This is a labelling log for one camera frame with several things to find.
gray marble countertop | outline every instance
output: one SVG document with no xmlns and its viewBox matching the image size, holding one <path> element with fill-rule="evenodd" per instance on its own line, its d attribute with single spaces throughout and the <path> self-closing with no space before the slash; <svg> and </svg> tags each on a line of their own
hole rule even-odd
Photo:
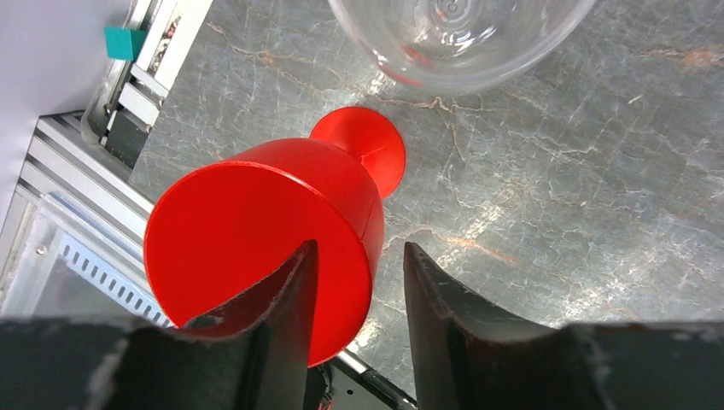
<svg viewBox="0 0 724 410">
<path fill-rule="evenodd" d="M 504 87 L 442 98 L 382 76 L 325 0 L 215 0 L 131 182 L 176 179 L 332 109 L 408 150 L 350 346 L 414 394 L 402 245 L 528 319 L 724 318 L 724 3 L 602 0 Z"/>
</svg>

glass bowl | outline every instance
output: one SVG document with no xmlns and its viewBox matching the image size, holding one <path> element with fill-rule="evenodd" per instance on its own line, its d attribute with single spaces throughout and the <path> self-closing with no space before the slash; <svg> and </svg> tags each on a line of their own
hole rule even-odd
<svg viewBox="0 0 724 410">
<path fill-rule="evenodd" d="M 530 69 L 595 0 L 329 0 L 389 77 L 445 95 L 490 89 Z"/>
</svg>

red goblet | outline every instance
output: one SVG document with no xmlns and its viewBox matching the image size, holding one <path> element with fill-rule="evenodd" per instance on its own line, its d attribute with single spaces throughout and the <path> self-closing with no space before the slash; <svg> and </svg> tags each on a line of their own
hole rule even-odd
<svg viewBox="0 0 724 410">
<path fill-rule="evenodd" d="M 181 178 L 150 215 L 144 263 L 177 326 L 273 272 L 304 241 L 319 249 L 309 366 L 347 346 L 365 321 L 382 251 L 382 198 L 405 147 L 367 108 L 326 115 L 310 138 L 263 143 Z"/>
</svg>

green cube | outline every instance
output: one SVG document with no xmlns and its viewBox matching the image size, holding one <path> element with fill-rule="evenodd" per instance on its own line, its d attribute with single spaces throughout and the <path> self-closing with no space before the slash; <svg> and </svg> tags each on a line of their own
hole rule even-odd
<svg viewBox="0 0 724 410">
<path fill-rule="evenodd" d="M 146 39 L 145 31 L 123 27 L 106 27 L 106 51 L 108 57 L 133 62 L 138 58 Z"/>
</svg>

